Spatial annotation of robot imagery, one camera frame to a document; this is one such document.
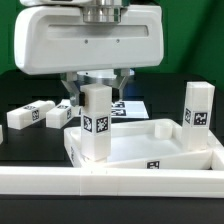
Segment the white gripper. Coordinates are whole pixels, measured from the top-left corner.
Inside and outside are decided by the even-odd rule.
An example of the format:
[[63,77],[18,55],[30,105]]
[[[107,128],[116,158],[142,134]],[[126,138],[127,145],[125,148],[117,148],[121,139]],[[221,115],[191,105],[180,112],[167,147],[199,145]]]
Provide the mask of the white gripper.
[[21,11],[15,22],[16,66],[30,75],[62,73],[73,107],[80,95],[76,72],[114,69],[116,102],[123,99],[129,68],[157,66],[163,55],[159,6],[131,5],[115,24],[88,23],[79,7],[36,6]]

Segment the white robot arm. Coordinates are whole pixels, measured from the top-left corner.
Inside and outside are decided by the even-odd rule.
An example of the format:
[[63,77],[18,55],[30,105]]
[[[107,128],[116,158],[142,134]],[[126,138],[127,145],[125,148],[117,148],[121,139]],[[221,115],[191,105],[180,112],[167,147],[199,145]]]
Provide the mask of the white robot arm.
[[72,105],[82,103],[75,81],[108,73],[121,97],[133,68],[157,66],[164,56],[162,9],[129,0],[19,0],[14,58],[26,74],[59,73]]

